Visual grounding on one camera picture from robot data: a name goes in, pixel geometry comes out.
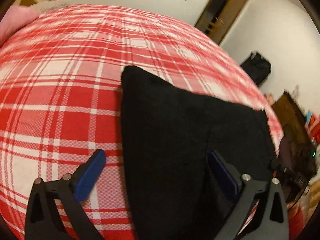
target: black backpack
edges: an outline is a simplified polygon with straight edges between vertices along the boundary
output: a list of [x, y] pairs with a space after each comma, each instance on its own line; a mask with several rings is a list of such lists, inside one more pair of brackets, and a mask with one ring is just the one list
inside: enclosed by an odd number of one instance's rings
[[271, 64], [260, 53], [252, 52], [251, 55], [240, 65], [259, 86], [271, 73]]

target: black garment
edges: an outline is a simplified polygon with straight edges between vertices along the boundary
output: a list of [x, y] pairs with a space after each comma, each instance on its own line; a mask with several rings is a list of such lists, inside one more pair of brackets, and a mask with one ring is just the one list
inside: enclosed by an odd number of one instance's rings
[[258, 52], [250, 56], [241, 64], [244, 71], [251, 77], [254, 83], [259, 86], [271, 73], [271, 64]]
[[178, 89], [136, 66], [121, 81], [126, 189], [139, 240], [213, 239], [233, 203], [205, 152], [270, 180], [275, 151], [265, 112]]

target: wooden door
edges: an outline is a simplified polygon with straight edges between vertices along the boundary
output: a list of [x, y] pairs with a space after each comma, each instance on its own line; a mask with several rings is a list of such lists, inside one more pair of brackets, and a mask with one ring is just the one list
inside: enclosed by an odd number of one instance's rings
[[223, 8], [214, 28], [209, 33], [209, 37], [217, 44], [220, 44], [233, 22], [238, 17], [247, 0], [228, 0]]

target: plaid fabric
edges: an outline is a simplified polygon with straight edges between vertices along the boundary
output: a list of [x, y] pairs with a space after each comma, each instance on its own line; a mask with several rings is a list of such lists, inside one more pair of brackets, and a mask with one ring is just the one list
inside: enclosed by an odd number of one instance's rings
[[265, 109], [278, 149], [282, 129], [264, 96], [191, 25], [116, 6], [49, 12], [0, 48], [0, 212], [20, 239], [34, 179], [60, 179], [96, 148], [105, 151], [107, 164], [82, 206], [106, 239], [134, 239], [119, 117], [126, 65], [195, 93]]

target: pink pillow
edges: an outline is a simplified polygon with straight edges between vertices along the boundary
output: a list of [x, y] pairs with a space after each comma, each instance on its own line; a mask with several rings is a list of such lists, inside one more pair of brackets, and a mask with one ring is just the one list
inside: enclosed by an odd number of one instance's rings
[[41, 14], [27, 6], [12, 5], [0, 22], [0, 47], [9, 39], [17, 30], [37, 19]]

